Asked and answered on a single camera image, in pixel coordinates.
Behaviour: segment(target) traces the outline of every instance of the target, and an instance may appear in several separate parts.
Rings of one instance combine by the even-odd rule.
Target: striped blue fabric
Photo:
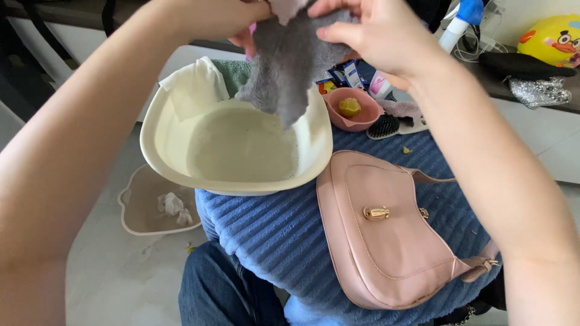
[[[372,141],[365,133],[333,129],[334,150],[356,150],[429,176],[452,178],[429,131]],[[404,155],[406,146],[413,152]],[[316,198],[316,181],[263,197],[231,197],[196,190],[208,238],[258,277],[292,296],[285,315],[294,326],[408,326],[444,316],[473,300],[499,267],[467,284],[454,280],[431,300],[407,310],[367,310],[348,300],[334,273]],[[490,240],[456,183],[417,184],[417,202],[459,258],[479,254]]]

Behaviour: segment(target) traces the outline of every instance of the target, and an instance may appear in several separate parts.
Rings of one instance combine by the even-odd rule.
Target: blue spray nozzle
[[[483,7],[482,0],[461,0],[457,17],[478,26],[483,19]]]

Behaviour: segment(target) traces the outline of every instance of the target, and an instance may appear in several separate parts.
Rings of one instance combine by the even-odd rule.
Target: lemon piece on floor
[[[354,118],[361,112],[361,106],[357,99],[349,97],[339,103],[340,115],[345,118]]]

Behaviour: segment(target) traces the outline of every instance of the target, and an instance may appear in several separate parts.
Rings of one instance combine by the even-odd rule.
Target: white basin
[[[195,73],[181,70],[178,78]],[[313,180],[330,160],[331,124],[317,88],[308,92],[306,114],[285,131],[277,115],[235,99],[208,101],[188,84],[162,86],[143,122],[143,155],[166,179],[216,194],[266,195]]]

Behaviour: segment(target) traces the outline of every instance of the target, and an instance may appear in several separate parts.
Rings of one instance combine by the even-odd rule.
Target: chain strap
[[[462,321],[460,321],[458,323],[451,323],[449,325],[451,325],[451,326],[463,325],[463,324],[465,324],[469,320],[469,318],[471,318],[473,316],[473,313],[475,313],[475,308],[474,307],[471,307],[470,305],[465,305],[465,306],[469,309],[469,312],[467,313],[467,316],[465,316],[465,318]]]

